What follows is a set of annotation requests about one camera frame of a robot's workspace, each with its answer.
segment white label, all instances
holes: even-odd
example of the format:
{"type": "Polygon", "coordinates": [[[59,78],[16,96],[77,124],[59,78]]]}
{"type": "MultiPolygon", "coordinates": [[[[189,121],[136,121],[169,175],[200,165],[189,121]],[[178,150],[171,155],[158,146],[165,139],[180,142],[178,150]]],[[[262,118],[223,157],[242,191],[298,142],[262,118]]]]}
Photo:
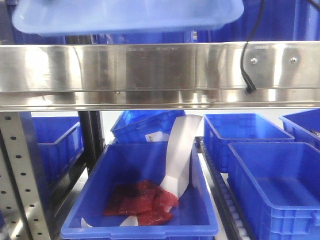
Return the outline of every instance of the white label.
{"type": "Polygon", "coordinates": [[[156,131],[145,135],[147,142],[168,142],[170,134],[163,133],[162,131],[156,131]]]}

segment crate handle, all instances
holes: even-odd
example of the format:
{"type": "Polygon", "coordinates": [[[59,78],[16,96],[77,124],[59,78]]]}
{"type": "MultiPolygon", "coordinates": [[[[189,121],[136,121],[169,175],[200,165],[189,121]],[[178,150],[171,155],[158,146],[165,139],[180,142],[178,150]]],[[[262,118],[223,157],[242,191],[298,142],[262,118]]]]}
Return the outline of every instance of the crate handle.
{"type": "Polygon", "coordinates": [[[314,221],[314,225],[320,227],[320,212],[312,213],[312,218],[314,221]]]}

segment metal upright post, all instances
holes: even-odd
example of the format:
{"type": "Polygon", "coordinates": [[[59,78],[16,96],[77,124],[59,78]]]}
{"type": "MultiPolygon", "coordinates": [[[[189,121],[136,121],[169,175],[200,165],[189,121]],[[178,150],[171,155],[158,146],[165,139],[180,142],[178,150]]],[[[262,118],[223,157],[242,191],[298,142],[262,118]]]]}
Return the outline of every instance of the metal upright post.
{"type": "Polygon", "coordinates": [[[52,240],[57,228],[30,112],[0,112],[0,130],[32,239],[52,240]]]}
{"type": "Polygon", "coordinates": [[[0,210],[11,240],[32,240],[6,147],[0,134],[0,210]]]}

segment crate rim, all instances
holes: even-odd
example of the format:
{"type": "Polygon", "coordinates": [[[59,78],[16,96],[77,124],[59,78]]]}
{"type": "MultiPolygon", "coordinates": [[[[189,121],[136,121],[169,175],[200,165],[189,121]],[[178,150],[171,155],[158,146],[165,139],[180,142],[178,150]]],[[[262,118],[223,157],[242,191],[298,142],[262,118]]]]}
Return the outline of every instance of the crate rim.
{"type": "Polygon", "coordinates": [[[214,113],[214,114],[205,114],[204,115],[204,120],[206,123],[208,123],[208,125],[210,126],[210,128],[213,130],[213,132],[216,134],[216,136],[218,137],[218,139],[220,140],[228,140],[228,141],[239,141],[239,140],[243,140],[243,141],[252,141],[252,142],[256,142],[257,139],[261,139],[261,140],[268,140],[270,142],[274,142],[276,140],[288,140],[288,141],[294,141],[295,137],[293,135],[291,135],[290,133],[284,131],[282,128],[280,128],[279,126],[275,125],[273,122],[271,122],[269,119],[265,118],[263,115],[261,115],[260,113],[214,113]],[[208,116],[213,116],[213,115],[256,115],[261,117],[263,120],[267,121],[268,123],[270,123],[271,125],[273,125],[276,129],[278,129],[279,131],[281,131],[282,133],[284,133],[285,135],[287,135],[288,137],[270,137],[270,138],[244,138],[244,137],[228,137],[228,138],[223,138],[220,133],[217,131],[217,129],[212,125],[212,123],[209,121],[208,116]]]}
{"type": "MultiPolygon", "coordinates": [[[[49,118],[78,118],[77,116],[63,116],[63,117],[57,117],[57,116],[33,116],[32,118],[37,118],[37,119],[49,119],[49,118]]],[[[40,142],[38,143],[40,146],[51,146],[51,145],[56,145],[61,140],[66,137],[68,134],[73,132],[78,126],[80,126],[80,122],[76,122],[72,127],[70,127],[65,133],[63,133],[57,140],[54,142],[40,142]]]]}
{"type": "Polygon", "coordinates": [[[304,110],[304,111],[300,111],[300,112],[296,112],[296,113],[292,113],[292,114],[287,114],[287,115],[283,115],[283,116],[279,116],[279,119],[286,124],[290,124],[292,126],[294,126],[295,128],[298,128],[299,130],[303,131],[304,133],[306,133],[307,135],[309,135],[310,137],[314,138],[317,141],[320,141],[320,137],[318,137],[317,135],[313,134],[312,132],[308,131],[307,129],[305,129],[304,127],[300,126],[299,124],[295,123],[294,121],[288,119],[288,116],[293,116],[293,115],[299,115],[301,113],[306,113],[306,112],[312,112],[312,111],[319,111],[320,112],[320,108],[316,108],[316,109],[308,109],[308,110],[304,110]]]}

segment stainless steel bar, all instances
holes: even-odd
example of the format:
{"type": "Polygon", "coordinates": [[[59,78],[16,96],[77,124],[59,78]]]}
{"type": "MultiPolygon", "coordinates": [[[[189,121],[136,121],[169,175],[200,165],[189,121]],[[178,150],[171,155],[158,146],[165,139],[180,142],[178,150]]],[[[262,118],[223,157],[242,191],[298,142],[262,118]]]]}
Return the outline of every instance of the stainless steel bar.
{"type": "Polygon", "coordinates": [[[0,46],[0,111],[320,107],[320,42],[243,46],[0,46]]]}
{"type": "Polygon", "coordinates": [[[0,112],[122,109],[318,108],[318,88],[0,93],[0,112]]]}
{"type": "MultiPolygon", "coordinates": [[[[0,92],[242,89],[243,46],[2,45],[0,92]]],[[[319,57],[318,41],[251,42],[244,68],[259,89],[319,88],[319,57]]]]}
{"type": "Polygon", "coordinates": [[[2,112],[0,129],[32,239],[51,240],[57,228],[31,114],[2,112]]]}
{"type": "Polygon", "coordinates": [[[0,211],[10,240],[32,240],[3,137],[0,134],[0,211]]]}

